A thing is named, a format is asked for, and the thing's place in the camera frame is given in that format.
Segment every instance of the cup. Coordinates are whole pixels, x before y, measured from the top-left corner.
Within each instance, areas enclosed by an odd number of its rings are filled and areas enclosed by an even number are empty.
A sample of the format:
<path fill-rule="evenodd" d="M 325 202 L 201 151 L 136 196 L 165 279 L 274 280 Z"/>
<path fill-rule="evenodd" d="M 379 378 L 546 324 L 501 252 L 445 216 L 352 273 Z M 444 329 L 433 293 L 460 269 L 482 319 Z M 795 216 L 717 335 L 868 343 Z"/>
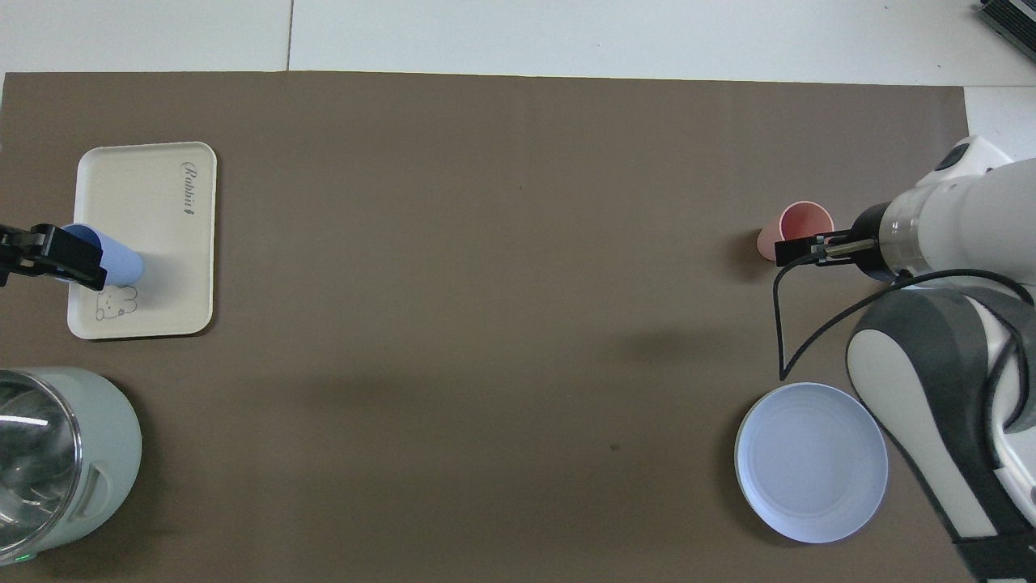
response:
<path fill-rule="evenodd" d="M 759 254 L 777 260 L 774 243 L 778 240 L 800 238 L 818 232 L 830 232 L 835 229 L 835 222 L 824 206 L 810 200 L 800 200 L 788 204 L 774 220 L 759 231 L 755 246 Z"/>
<path fill-rule="evenodd" d="M 144 274 L 144 259 L 140 254 L 108 236 L 99 230 L 82 223 L 61 227 L 69 234 L 100 247 L 100 266 L 108 271 L 105 285 L 133 285 Z"/>

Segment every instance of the brown tabletop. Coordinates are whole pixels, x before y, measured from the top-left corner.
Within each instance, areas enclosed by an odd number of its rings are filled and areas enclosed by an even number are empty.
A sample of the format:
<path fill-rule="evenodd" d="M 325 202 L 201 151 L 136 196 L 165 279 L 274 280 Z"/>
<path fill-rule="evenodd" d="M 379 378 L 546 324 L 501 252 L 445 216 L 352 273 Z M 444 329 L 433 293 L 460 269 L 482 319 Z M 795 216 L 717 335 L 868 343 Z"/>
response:
<path fill-rule="evenodd" d="M 0 289 L 3 367 L 125 391 L 144 460 L 23 581 L 968 581 L 902 458 L 832 545 L 770 530 L 733 442 L 779 386 L 759 227 L 837 226 L 967 135 L 962 91 L 429 75 L 8 75 L 0 216 L 70 222 L 103 145 L 220 163 L 215 319 L 89 343 Z M 792 344 L 874 288 L 787 278 Z M 789 381 L 851 390 L 850 324 Z"/>

